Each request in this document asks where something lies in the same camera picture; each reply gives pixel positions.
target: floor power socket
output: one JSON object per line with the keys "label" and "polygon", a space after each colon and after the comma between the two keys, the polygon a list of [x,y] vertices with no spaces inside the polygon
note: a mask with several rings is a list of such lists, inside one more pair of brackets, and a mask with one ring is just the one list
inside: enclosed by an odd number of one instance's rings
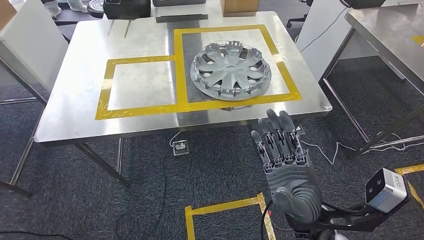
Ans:
{"label": "floor power socket", "polygon": [[187,140],[174,141],[172,145],[174,156],[189,154],[189,145],[187,143]]}

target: yellow tape square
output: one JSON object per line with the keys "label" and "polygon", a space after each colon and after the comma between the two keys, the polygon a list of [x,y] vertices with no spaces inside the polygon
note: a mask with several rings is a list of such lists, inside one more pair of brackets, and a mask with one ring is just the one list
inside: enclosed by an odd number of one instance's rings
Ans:
{"label": "yellow tape square", "polygon": [[[242,31],[242,30],[260,30],[266,45],[272,54],[274,63],[276,64],[289,93],[274,94],[265,96],[256,96],[242,101],[223,101],[210,100],[200,102],[189,102],[186,86],[186,73],[184,66],[184,50],[183,50],[183,34],[193,33],[214,33],[227,31]],[[301,100],[301,94],[296,87],[286,65],[282,61],[280,53],[274,41],[263,24],[260,25],[242,25],[242,26],[226,26],[226,27],[204,27],[204,28],[184,28],[174,29],[174,55],[169,56],[147,56],[110,59],[107,61],[104,81],[100,91],[100,97],[97,105],[96,120],[126,118],[143,115],[168,114],[168,113],[185,113],[194,111],[204,111],[210,109],[224,109],[241,106],[250,106],[258,104],[269,104],[276,102],[298,101]],[[134,64],[134,63],[151,63],[162,61],[175,61],[175,89],[176,89],[176,104],[158,105],[158,106],[143,106],[126,109],[109,110],[109,100],[111,95],[112,82],[115,72],[115,67],[118,64]]]}
{"label": "yellow tape square", "polygon": [[[256,197],[230,201],[221,204],[205,206],[197,209],[192,209],[192,206],[185,207],[185,226],[187,229],[187,240],[195,240],[195,227],[193,223],[193,216],[195,215],[205,215],[211,213],[218,213],[230,209],[238,209],[243,207],[248,207],[252,205],[259,204],[260,212],[263,214],[265,207],[267,206],[265,203],[264,194],[261,192]],[[268,214],[265,215],[264,225],[266,228],[266,232],[268,234],[268,240],[276,240],[276,236],[274,234],[274,229],[271,224],[271,219]]]}
{"label": "yellow tape square", "polygon": [[[396,173],[402,175],[402,176],[405,175],[405,174],[423,172],[424,171],[424,164],[397,168],[394,171]],[[418,196],[417,191],[415,190],[414,186],[412,186],[412,184],[409,181],[408,181],[408,186],[409,186],[409,190],[410,190],[411,195],[421,205],[422,209],[424,210],[423,200],[420,198],[420,196]]]}
{"label": "yellow tape square", "polygon": [[424,48],[424,35],[421,36],[413,36],[412,39],[418,43],[421,47]]}

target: white cable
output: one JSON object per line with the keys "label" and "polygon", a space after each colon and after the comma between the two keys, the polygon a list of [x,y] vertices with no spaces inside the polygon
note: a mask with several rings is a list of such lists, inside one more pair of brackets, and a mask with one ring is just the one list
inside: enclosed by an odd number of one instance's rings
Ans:
{"label": "white cable", "polygon": [[[391,135],[394,135],[394,136],[396,136],[399,140],[402,140],[402,138],[401,138],[400,136],[398,136],[397,134],[395,134],[395,133],[391,133]],[[339,151],[339,145],[341,145],[341,146],[342,146],[342,147],[344,147],[344,148],[350,149],[350,150],[352,150],[352,151],[356,151],[356,149],[354,149],[354,148],[352,148],[352,147],[349,147],[349,146],[346,146],[346,145],[343,145],[341,142],[336,142],[336,143],[335,143],[335,144],[336,144],[336,147],[335,147],[335,153],[334,153],[334,156],[332,157],[332,161],[331,161],[331,160],[327,157],[327,155],[325,155],[325,154],[324,154],[324,152],[323,152],[323,150],[320,148],[320,146],[315,145],[315,144],[307,143],[307,142],[305,142],[305,141],[303,141],[303,140],[301,140],[301,142],[302,142],[302,143],[304,143],[304,144],[306,144],[306,145],[308,145],[308,146],[318,148],[318,150],[321,152],[321,154],[324,156],[324,158],[325,158],[325,159],[327,159],[327,161],[330,163],[330,165],[334,165],[334,161],[336,160],[337,152]],[[403,147],[402,147],[402,148],[398,148],[398,147],[395,147],[394,145],[392,145],[392,146],[386,147],[386,148],[384,148],[384,149],[369,149],[369,150],[367,150],[367,151],[363,152],[362,154],[366,154],[366,153],[369,153],[369,152],[371,152],[371,151],[384,152],[384,151],[386,151],[386,150],[388,150],[388,149],[394,149],[394,150],[396,150],[396,151],[405,151],[405,150],[406,150],[407,148],[409,148],[409,147],[423,145],[423,144],[424,144],[424,142],[415,143],[415,144],[410,144],[410,145],[405,145],[405,143],[402,143],[402,144],[403,144]]]}
{"label": "white cable", "polygon": [[169,140],[169,146],[171,147],[171,148],[173,148],[174,146],[171,144],[172,143],[172,140],[174,140],[179,134],[180,134],[181,132],[179,131],[177,134],[175,134],[172,138],[171,138],[171,140]]}

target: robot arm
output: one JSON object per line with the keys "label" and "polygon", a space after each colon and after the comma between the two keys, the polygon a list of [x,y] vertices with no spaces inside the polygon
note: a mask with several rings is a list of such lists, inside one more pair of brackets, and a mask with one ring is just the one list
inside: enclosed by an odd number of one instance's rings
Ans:
{"label": "robot arm", "polygon": [[[372,232],[408,202],[404,177],[381,168],[366,183],[364,202],[349,209],[325,203],[308,151],[302,149],[292,119],[285,111],[277,116],[269,109],[266,114],[274,131],[261,118],[258,124],[264,140],[256,131],[251,136],[262,159],[272,203],[284,211],[297,239],[338,239],[335,236],[340,235],[334,230]],[[340,218],[346,224],[332,221]]]}
{"label": "robot arm", "polygon": [[271,131],[264,119],[259,119],[258,123],[271,156],[259,133],[252,131],[251,136],[262,159],[272,201],[298,222],[312,223],[320,216],[322,195],[308,153],[302,149],[287,112],[281,111],[277,116],[269,109],[266,114],[275,132]]}

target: electrical cable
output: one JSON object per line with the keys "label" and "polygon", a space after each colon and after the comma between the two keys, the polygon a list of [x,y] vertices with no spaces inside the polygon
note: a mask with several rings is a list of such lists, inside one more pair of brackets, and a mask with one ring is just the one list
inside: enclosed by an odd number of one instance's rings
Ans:
{"label": "electrical cable", "polygon": [[[396,136],[399,140],[402,140],[402,138],[401,138],[399,135],[395,134],[395,133],[391,133],[391,135]],[[320,146],[315,145],[315,144],[311,144],[311,143],[307,143],[307,142],[305,142],[305,141],[303,141],[303,140],[301,140],[301,142],[302,142],[302,143],[304,143],[304,144],[306,144],[306,145],[308,145],[308,146],[318,148],[318,150],[321,152],[321,154],[324,156],[324,158],[325,158],[325,159],[327,159],[327,161],[330,163],[330,165],[334,165],[334,162],[335,162],[335,160],[336,160],[337,153],[339,152],[339,145],[340,145],[340,146],[342,146],[342,147],[344,147],[344,148],[346,148],[346,149],[349,149],[349,150],[352,150],[352,151],[356,151],[356,149],[354,149],[354,148],[352,148],[352,147],[349,147],[349,146],[346,146],[346,145],[342,144],[341,142],[336,142],[336,143],[335,143],[335,144],[336,144],[335,153],[334,153],[334,155],[333,155],[333,157],[332,157],[332,160],[330,160],[330,159],[327,157],[327,155],[325,155],[325,153],[323,152],[323,150],[321,149],[321,147],[320,147]],[[367,153],[369,153],[369,152],[371,152],[371,151],[384,152],[384,151],[389,150],[389,149],[394,149],[394,150],[396,150],[396,151],[405,151],[405,150],[406,150],[407,148],[409,148],[409,147],[419,146],[419,145],[423,145],[423,144],[424,144],[424,142],[415,143],[415,144],[410,144],[410,145],[405,145],[405,143],[402,143],[402,145],[403,145],[403,147],[402,147],[402,148],[398,148],[398,147],[395,147],[394,145],[392,145],[392,146],[386,147],[386,148],[384,148],[384,149],[369,149],[369,150],[367,150],[367,151],[363,152],[362,154],[367,154]]]}
{"label": "electrical cable", "polygon": [[39,234],[39,233],[30,232],[30,231],[0,231],[0,234],[26,234],[26,235],[32,235],[32,236],[38,236],[38,237],[61,237],[67,240],[73,240],[72,238],[62,234]]}
{"label": "electrical cable", "polygon": [[[155,223],[154,223],[154,225],[153,225],[153,229],[152,229],[152,230],[150,230],[150,232],[149,232],[149,233],[148,233],[145,237],[142,237],[141,239],[147,239],[147,238],[149,238],[149,237],[151,237],[151,236],[152,236],[152,234],[153,234],[153,233],[156,231],[156,229],[158,228],[159,222],[161,221],[161,217],[162,217],[162,215],[163,215],[163,213],[164,213],[165,200],[166,200],[166,196],[167,196],[167,187],[168,187],[168,182],[167,182],[167,172],[166,172],[166,170],[165,170],[165,159],[167,158],[168,154],[169,154],[172,150],[173,150],[173,149],[169,149],[169,150],[165,153],[165,155],[163,156],[163,158],[162,158],[162,171],[163,171],[163,182],[164,182],[164,186],[163,186],[162,205],[161,205],[161,207],[160,207],[159,215],[158,215],[158,217],[157,217],[156,222],[155,222]],[[122,238],[122,237],[120,237],[120,236],[118,235],[117,228],[118,228],[118,223],[116,223],[116,228],[115,228],[115,234],[116,234],[116,237],[118,238],[118,240],[125,240],[125,239],[127,239],[127,238],[128,238],[128,237],[129,237],[129,236],[133,233],[133,231],[134,231],[134,227],[132,227],[132,229],[129,231],[128,235],[127,235],[125,238]]]}
{"label": "electrical cable", "polygon": [[337,18],[332,22],[332,24],[330,24],[330,26],[327,27],[327,29],[325,31],[323,31],[318,37],[316,37],[314,40],[312,40],[308,45],[306,45],[302,51],[300,51],[301,53],[308,48],[313,42],[315,42],[317,39],[319,39],[323,34],[325,34],[327,32],[328,29],[331,28],[331,26],[333,26],[336,21],[339,19],[340,15],[342,15],[342,13],[347,9],[348,7],[346,6],[345,8],[343,8],[343,10],[338,14]]}
{"label": "electrical cable", "polygon": [[171,147],[171,148],[173,148],[174,146],[171,144],[172,143],[172,140],[174,140],[179,134],[180,134],[181,132],[179,131],[177,134],[175,134],[172,138],[171,138],[171,140],[169,140],[169,146]]}
{"label": "electrical cable", "polygon": [[125,237],[120,237],[120,235],[118,233],[118,226],[119,226],[119,223],[121,221],[121,218],[122,218],[122,215],[119,217],[118,221],[116,222],[115,235],[116,235],[116,238],[119,239],[119,240],[126,240],[133,233],[134,228],[136,227],[136,221],[132,218],[132,227],[131,227],[131,230],[129,230],[129,233]]}
{"label": "electrical cable", "polygon": [[290,232],[290,231],[293,231],[293,228],[283,229],[283,228],[281,228],[281,227],[277,226],[277,225],[274,223],[274,221],[273,221],[273,219],[272,219],[271,217],[269,217],[269,219],[271,220],[271,224],[274,226],[274,228],[276,228],[276,229],[278,229],[278,230],[280,230],[280,231],[282,231],[282,232]]}
{"label": "electrical cable", "polygon": [[345,209],[345,208],[341,208],[341,207],[338,207],[338,206],[334,206],[334,205],[329,204],[325,201],[323,201],[322,204],[324,204],[325,206],[330,207],[334,210],[339,210],[339,211],[349,213],[349,214],[363,214],[364,213],[362,210]]}
{"label": "electrical cable", "polygon": [[273,204],[273,200],[271,199],[268,204],[266,204],[265,209],[263,210],[262,213],[262,218],[260,219],[260,239],[261,240],[265,240],[264,239],[264,221],[265,221],[265,215],[268,213],[268,209],[270,208],[270,206]]}

